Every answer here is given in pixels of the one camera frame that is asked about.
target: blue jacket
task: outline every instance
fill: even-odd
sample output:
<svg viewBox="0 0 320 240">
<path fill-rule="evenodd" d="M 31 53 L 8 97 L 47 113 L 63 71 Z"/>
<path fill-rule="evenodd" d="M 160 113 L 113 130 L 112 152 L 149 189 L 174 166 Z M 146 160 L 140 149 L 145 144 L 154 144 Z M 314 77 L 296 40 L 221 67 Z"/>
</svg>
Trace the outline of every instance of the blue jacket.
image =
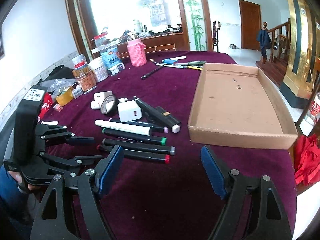
<svg viewBox="0 0 320 240">
<path fill-rule="evenodd" d="M 257 41 L 260 43 L 260 49 L 266 47 L 267 49 L 271 49 L 271 39 L 269 37 L 268 31 L 260 30 L 258 32 Z"/>
<path fill-rule="evenodd" d="M 18 190 L 17 182 L 2 166 L 0 168 L 0 223 L 4 221 L 8 225 L 0 225 L 0 236 L 10 234 L 10 238 L 4 237 L 3 239 L 25 240 L 30 238 L 31 225 L 23 225 L 18 222 L 27 208 L 27 201 L 28 195 Z M 17 231 L 19 238 L 13 236 L 12 229 Z"/>
</svg>

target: wooden staircase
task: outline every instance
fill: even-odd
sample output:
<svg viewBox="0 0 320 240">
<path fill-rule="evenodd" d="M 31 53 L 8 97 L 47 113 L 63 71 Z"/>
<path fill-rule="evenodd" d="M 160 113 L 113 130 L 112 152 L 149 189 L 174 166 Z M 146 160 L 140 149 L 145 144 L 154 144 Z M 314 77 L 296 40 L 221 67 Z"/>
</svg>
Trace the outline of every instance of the wooden staircase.
<svg viewBox="0 0 320 240">
<path fill-rule="evenodd" d="M 286 35 L 282 34 L 282 27 L 286 28 Z M 277 86 L 280 87 L 284 79 L 284 75 L 287 71 L 289 51 L 290 51 L 290 21 L 281 24 L 268 31 L 272 35 L 272 47 L 270 59 L 263 64 L 261 57 L 260 61 L 256 62 L 256 66 L 260 68 L 265 75 Z M 277 55 L 274 56 L 275 51 L 273 44 L 276 42 L 278 44 Z"/>
</svg>

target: wooden counter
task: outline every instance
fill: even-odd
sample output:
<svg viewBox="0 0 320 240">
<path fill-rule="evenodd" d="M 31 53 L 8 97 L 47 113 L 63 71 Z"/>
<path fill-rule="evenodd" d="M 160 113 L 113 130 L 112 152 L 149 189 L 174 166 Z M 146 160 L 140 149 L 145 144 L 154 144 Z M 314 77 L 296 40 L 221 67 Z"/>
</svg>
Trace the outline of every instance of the wooden counter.
<svg viewBox="0 0 320 240">
<path fill-rule="evenodd" d="M 188 50 L 188 44 L 185 43 L 183 33 L 172 33 L 168 35 L 153 36 L 141 39 L 141 41 L 147 46 L 145 52 L 154 51 L 179 51 Z M 129 57 L 128 43 L 121 43 L 118 45 L 118 50 L 121 58 Z"/>
</svg>

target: red marker cap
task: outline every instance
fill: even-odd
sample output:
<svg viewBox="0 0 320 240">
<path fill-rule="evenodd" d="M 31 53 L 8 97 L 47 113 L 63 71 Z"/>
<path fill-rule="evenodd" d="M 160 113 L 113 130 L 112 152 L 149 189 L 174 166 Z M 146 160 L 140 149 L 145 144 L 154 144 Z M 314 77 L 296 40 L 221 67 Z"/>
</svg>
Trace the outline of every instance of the red marker cap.
<svg viewBox="0 0 320 240">
<path fill-rule="evenodd" d="M 170 155 L 166 155 L 166 156 L 165 156 L 164 163 L 165 163 L 165 164 L 169 164 L 169 160 L 170 160 Z"/>
</svg>

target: cardboard tray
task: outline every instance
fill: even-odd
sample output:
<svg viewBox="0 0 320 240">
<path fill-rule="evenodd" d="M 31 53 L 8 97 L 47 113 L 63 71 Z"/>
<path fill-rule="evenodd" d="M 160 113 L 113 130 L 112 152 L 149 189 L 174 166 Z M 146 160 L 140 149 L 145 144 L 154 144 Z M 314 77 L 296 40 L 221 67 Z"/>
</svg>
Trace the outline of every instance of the cardboard tray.
<svg viewBox="0 0 320 240">
<path fill-rule="evenodd" d="M 262 70 L 233 64 L 204 65 L 188 129 L 192 142 L 256 149 L 289 149 L 298 136 Z"/>
</svg>

